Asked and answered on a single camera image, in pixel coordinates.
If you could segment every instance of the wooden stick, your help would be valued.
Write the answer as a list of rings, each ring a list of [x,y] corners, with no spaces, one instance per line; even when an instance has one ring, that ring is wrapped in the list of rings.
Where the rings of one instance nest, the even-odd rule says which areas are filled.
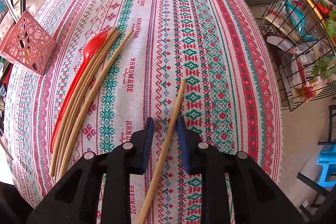
[[[6,154],[8,155],[8,157],[10,157],[11,160],[14,160],[12,155],[9,153],[7,147],[5,146],[4,142],[2,141],[2,139],[0,138],[0,144],[2,146],[2,148],[5,150]]]
[[[105,58],[106,54],[109,52],[110,48],[114,44],[114,42],[117,40],[120,32],[114,32],[114,34],[110,37],[107,43],[103,45],[102,50],[98,53],[98,57],[95,55],[95,58],[93,58],[94,64],[92,66],[88,66],[85,70],[85,76],[82,75],[81,79],[78,82],[78,88],[74,90],[73,96],[75,98],[72,108],[70,109],[70,112],[68,114],[68,118],[65,122],[65,126],[63,128],[62,138],[60,141],[60,145],[58,147],[58,153],[56,158],[56,165],[55,165],[55,176],[56,181],[58,181],[58,174],[60,170],[61,160],[64,155],[65,147],[68,143],[68,139],[71,133],[71,128],[76,120],[76,115],[78,113],[78,109],[80,105],[82,104],[83,98],[86,94],[86,91],[88,90],[88,87],[95,76],[101,62]]]
[[[63,158],[65,148],[67,146],[67,143],[68,143],[68,140],[69,140],[69,137],[70,137],[72,127],[73,127],[74,122],[76,120],[76,116],[78,114],[78,109],[83,102],[84,96],[85,96],[85,94],[86,94],[86,92],[89,88],[89,85],[90,85],[93,77],[97,73],[97,70],[100,67],[100,64],[102,63],[103,59],[105,58],[105,56],[107,55],[107,53],[109,52],[109,50],[111,49],[112,45],[115,43],[115,41],[117,40],[119,35],[120,35],[120,32],[115,32],[113,34],[111,39],[104,46],[103,50],[100,52],[99,56],[95,60],[93,66],[91,67],[91,69],[89,71],[89,74],[87,75],[87,77],[84,78],[84,81],[81,82],[80,90],[78,91],[77,94],[74,93],[76,99],[74,101],[73,107],[72,107],[72,109],[70,111],[70,114],[68,116],[69,118],[67,119],[67,122],[66,122],[66,125],[65,125],[65,128],[64,128],[64,131],[63,131],[63,138],[61,139],[60,149],[58,149],[57,162],[56,162],[56,166],[57,166],[56,181],[58,181],[58,174],[59,174],[59,171],[60,171],[61,160]]]
[[[143,202],[142,205],[142,209],[138,218],[138,221],[136,222],[136,224],[144,224],[147,218],[147,214],[149,211],[149,208],[151,207],[153,198],[155,196],[156,193],[156,189],[158,188],[158,184],[159,184],[159,179],[161,177],[161,173],[166,161],[166,157],[168,154],[168,149],[170,146],[170,142],[173,136],[173,132],[174,132],[174,126],[175,126],[175,122],[179,113],[179,109],[180,109],[180,105],[181,105],[181,100],[183,97],[183,92],[184,92],[184,88],[185,88],[185,79],[183,79],[181,81],[181,85],[180,85],[180,89],[178,90],[178,95],[175,101],[175,105],[174,105],[174,109],[173,109],[173,113],[171,115],[170,118],[170,122],[168,125],[168,130],[167,130],[167,135],[166,138],[163,142],[162,148],[161,148],[161,152],[160,152],[160,156],[157,160],[156,166],[155,166],[155,170],[154,170],[154,174],[151,180],[151,184],[149,185],[149,189],[145,198],[145,201]]]
[[[120,43],[120,45],[118,46],[118,48],[115,50],[115,52],[113,53],[112,57],[110,58],[110,60],[107,62],[107,64],[105,65],[103,71],[101,72],[101,74],[98,76],[96,83],[93,85],[93,88],[91,89],[88,97],[85,100],[85,103],[76,119],[76,123],[72,128],[71,131],[71,135],[69,138],[69,142],[67,144],[66,150],[64,152],[64,157],[62,159],[62,164],[61,164],[61,168],[59,171],[59,179],[61,177],[63,177],[63,175],[65,174],[65,172],[67,171],[67,167],[68,167],[68,162],[69,162],[69,158],[70,158],[70,154],[74,148],[75,145],[75,141],[77,139],[78,136],[78,131],[80,129],[80,127],[82,126],[82,123],[86,117],[87,111],[92,103],[92,101],[94,100],[98,89],[100,88],[101,83],[104,81],[107,73],[109,72],[110,68],[112,67],[114,61],[116,60],[117,56],[120,54],[122,48],[124,47],[124,45],[127,43],[128,39],[131,37],[131,35],[133,34],[134,30],[131,29],[128,34],[125,36],[125,38],[123,39],[123,41]]]
[[[108,42],[108,40],[111,38],[111,36],[114,34],[114,32],[117,30],[117,28],[113,28],[112,31],[108,34],[106,40],[105,40],[105,43],[106,44]],[[95,59],[97,58],[97,56],[99,55],[99,53],[101,52],[102,48],[101,49],[98,49],[98,51],[95,53],[95,55],[93,56],[93,58],[90,60],[87,68],[91,68],[92,65],[94,64],[95,62]],[[84,72],[83,72],[83,77],[85,78],[86,75],[88,74],[89,72],[89,69],[85,68]],[[81,85],[80,83],[78,82],[78,84],[76,85],[76,88],[75,90],[73,91],[73,95],[78,93],[79,89],[81,88]],[[66,121],[68,119],[68,115],[70,113],[70,110],[72,109],[72,105],[75,101],[75,98],[76,96],[71,96],[70,100],[69,100],[69,103],[67,105],[67,108],[63,114],[63,117],[62,117],[62,121],[59,125],[59,128],[58,128],[58,131],[57,131],[57,135],[56,135],[56,139],[55,139],[55,143],[54,143],[54,147],[53,147],[53,152],[52,152],[52,156],[51,156],[51,163],[50,163],[50,170],[49,170],[49,174],[51,177],[53,177],[55,175],[55,166],[57,166],[56,162],[57,162],[57,154],[58,154],[58,150],[59,150],[59,145],[61,143],[61,139],[62,139],[62,136],[63,136],[63,130],[64,130],[64,126],[66,124]]]

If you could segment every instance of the table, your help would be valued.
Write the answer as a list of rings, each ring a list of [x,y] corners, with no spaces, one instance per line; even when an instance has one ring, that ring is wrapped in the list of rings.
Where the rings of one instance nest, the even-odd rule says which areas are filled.
[[[14,157],[9,165],[19,192],[33,207],[55,184],[48,147],[83,48],[114,26],[135,32],[89,109],[69,167],[87,151],[112,151],[152,117],[156,129],[149,168],[130,180],[135,223],[185,78],[182,114],[188,128],[221,151],[248,152],[279,182],[283,126],[278,88],[264,40],[243,0],[46,0],[36,18],[58,45],[44,77],[14,66],[5,114]],[[175,134],[148,223],[194,223],[200,197],[200,177],[181,167]]]

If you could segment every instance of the floor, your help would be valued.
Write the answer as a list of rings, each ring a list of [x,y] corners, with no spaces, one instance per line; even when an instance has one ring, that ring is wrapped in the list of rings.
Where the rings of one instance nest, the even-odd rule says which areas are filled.
[[[261,18],[266,7],[262,4],[251,5],[250,9],[255,18]],[[316,160],[322,147],[317,142],[327,139],[330,104],[332,97],[304,103],[293,112],[282,112],[284,144],[279,187],[297,208],[306,199],[311,203],[316,197],[316,192],[296,176],[301,172],[316,180],[320,175],[321,168]]]

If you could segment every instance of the wire rack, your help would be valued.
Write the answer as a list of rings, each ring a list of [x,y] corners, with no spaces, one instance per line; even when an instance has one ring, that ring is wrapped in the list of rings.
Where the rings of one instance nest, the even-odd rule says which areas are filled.
[[[336,44],[326,30],[332,12],[326,13],[321,5],[325,1],[328,0],[271,0],[263,16],[257,19],[265,41],[269,42],[266,44],[283,109],[293,111],[304,102],[336,94],[333,75],[325,78],[322,73],[313,73],[322,61],[330,60],[328,69],[335,65]],[[330,3],[328,10],[336,11]]]

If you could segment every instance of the pink napkin holder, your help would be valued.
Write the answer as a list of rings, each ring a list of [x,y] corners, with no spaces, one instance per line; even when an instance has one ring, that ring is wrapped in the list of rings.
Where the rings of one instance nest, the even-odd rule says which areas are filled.
[[[55,47],[55,39],[26,10],[1,42],[0,55],[43,76]]]

